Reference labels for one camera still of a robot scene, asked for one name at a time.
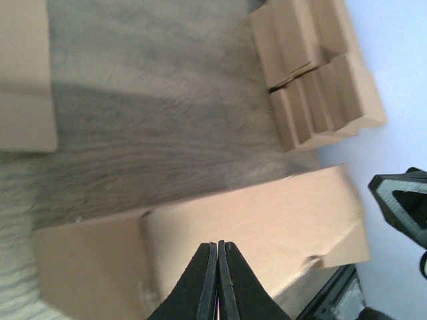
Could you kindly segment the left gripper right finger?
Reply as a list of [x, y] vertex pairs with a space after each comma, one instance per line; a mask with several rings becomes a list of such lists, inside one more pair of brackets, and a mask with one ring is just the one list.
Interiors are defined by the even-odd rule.
[[290, 318], [262, 287], [235, 243], [218, 243], [218, 268], [220, 319]]

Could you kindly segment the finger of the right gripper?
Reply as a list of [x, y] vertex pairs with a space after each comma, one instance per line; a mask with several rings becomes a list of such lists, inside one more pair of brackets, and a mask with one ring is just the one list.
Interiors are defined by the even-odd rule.
[[411, 167], [401, 174], [375, 175], [368, 185], [385, 221], [426, 247], [426, 172]]

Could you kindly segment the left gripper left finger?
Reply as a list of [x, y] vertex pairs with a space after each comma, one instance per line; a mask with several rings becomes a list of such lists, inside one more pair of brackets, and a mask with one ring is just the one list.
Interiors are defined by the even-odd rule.
[[218, 314], [218, 249], [202, 243], [175, 287], [149, 316], [152, 320], [208, 320]]

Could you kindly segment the cardboard box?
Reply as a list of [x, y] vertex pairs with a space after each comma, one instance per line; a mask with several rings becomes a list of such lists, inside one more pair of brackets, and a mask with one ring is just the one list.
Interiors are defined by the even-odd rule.
[[271, 297], [313, 267], [370, 258], [343, 165], [33, 236], [41, 298], [72, 319], [147, 319], [202, 243], [235, 243]]

